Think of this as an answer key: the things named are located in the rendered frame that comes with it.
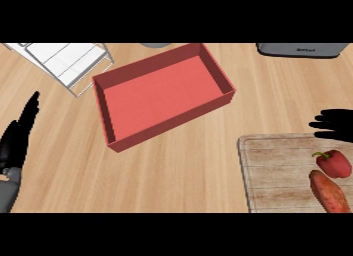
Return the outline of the red cardboard box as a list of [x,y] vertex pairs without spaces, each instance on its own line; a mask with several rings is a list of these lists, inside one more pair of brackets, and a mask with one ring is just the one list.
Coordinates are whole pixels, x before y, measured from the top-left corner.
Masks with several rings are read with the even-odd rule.
[[93,77],[106,146],[124,151],[230,103],[234,87],[200,43]]

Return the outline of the dark grey appliance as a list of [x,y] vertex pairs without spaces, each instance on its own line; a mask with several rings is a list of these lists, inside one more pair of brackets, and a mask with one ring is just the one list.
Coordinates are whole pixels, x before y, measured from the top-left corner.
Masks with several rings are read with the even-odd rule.
[[347,43],[257,43],[257,51],[264,56],[299,58],[335,58]]

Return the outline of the red bell pepper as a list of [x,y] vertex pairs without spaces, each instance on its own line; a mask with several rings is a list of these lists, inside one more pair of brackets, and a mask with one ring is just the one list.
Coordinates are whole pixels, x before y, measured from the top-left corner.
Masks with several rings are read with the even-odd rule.
[[314,152],[316,164],[330,178],[347,178],[351,174],[350,162],[338,150]]

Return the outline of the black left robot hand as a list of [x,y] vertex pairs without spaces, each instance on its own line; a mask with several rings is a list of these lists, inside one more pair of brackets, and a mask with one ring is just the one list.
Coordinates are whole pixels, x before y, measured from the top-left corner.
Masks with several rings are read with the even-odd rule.
[[23,165],[28,136],[38,113],[38,95],[38,92],[32,93],[20,116],[8,123],[0,138],[0,174],[6,168],[20,168]]

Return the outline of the orange sweet potato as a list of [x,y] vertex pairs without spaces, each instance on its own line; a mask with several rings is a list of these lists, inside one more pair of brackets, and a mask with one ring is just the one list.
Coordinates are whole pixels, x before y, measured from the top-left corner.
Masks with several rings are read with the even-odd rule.
[[311,193],[327,213],[350,213],[344,193],[324,174],[311,170],[308,174]]

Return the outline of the wooden cutting board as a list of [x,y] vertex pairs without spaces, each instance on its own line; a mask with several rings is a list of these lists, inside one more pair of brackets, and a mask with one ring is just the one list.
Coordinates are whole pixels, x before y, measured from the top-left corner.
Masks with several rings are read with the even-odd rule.
[[249,213],[323,213],[313,196],[308,173],[319,170],[314,152],[338,150],[350,164],[348,178],[333,179],[353,212],[353,144],[317,139],[311,134],[245,135],[237,139]]

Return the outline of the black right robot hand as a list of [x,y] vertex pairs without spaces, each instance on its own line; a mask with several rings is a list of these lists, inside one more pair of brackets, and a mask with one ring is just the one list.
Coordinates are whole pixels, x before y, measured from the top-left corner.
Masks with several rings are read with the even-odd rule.
[[313,133],[316,138],[353,143],[353,110],[321,110],[308,126],[317,129]]

